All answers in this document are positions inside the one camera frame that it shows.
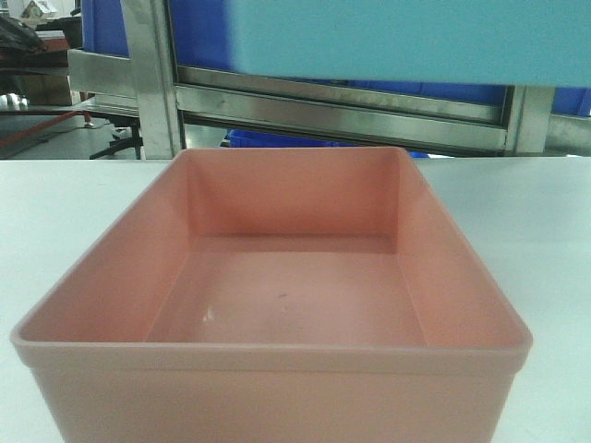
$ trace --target blue plastic box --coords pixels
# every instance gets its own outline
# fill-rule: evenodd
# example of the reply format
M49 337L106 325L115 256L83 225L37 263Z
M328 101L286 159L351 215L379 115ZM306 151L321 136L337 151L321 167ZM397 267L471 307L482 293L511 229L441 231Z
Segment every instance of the blue plastic box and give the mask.
M350 143L316 140L313 138L280 136L277 134L243 131L242 129L232 129L231 131L228 131L228 139L230 140L230 148L334 148L339 146L356 146ZM428 158L428 155L422 152L409 153L411 157L414 158Z
M552 112L588 117L591 114L591 90L586 88L556 89Z
M457 100L502 105L505 87L497 85L467 85L457 83L427 83L414 81L367 81L352 80L349 82L356 88L368 90L384 90L401 94L413 94L437 99Z
M119 0L82 0L81 7L84 49L128 56ZM170 7L178 63L231 69L225 1L170 0Z

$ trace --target plastic bin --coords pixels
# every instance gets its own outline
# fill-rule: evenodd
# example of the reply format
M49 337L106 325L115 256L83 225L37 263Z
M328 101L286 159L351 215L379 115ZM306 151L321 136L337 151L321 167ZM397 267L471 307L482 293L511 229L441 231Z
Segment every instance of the plastic bin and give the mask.
M244 131L242 129L232 129L228 131L227 137L230 141L230 148L331 148L356 146L350 143L342 143L338 141L289 137L277 134L267 134L264 132ZM428 158L428 154L422 152L409 151L409 154L411 157L416 159Z
M119 0L82 0L84 49L128 56ZM182 65L231 69L224 0L170 0L176 59Z
M557 88L552 112L588 117L591 114L591 90L586 88Z
M427 83L420 81L352 80L351 86L367 90L383 90L437 99L502 105L505 87L498 85L469 85L457 83Z
M82 0L82 40L91 53L128 56L119 0Z
M68 443L480 443L531 336L404 150L333 148L184 151L12 341Z

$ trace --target metal shelf rail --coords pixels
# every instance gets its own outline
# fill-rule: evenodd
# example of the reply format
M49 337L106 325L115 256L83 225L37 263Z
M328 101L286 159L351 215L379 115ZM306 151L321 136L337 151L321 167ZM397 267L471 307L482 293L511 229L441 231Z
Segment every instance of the metal shelf rail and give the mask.
M591 119L552 114L552 87L491 106L179 66L166 0L121 4L130 57L72 50L71 85L97 94L93 111L139 116L147 158L183 149L184 122L452 156L591 154Z

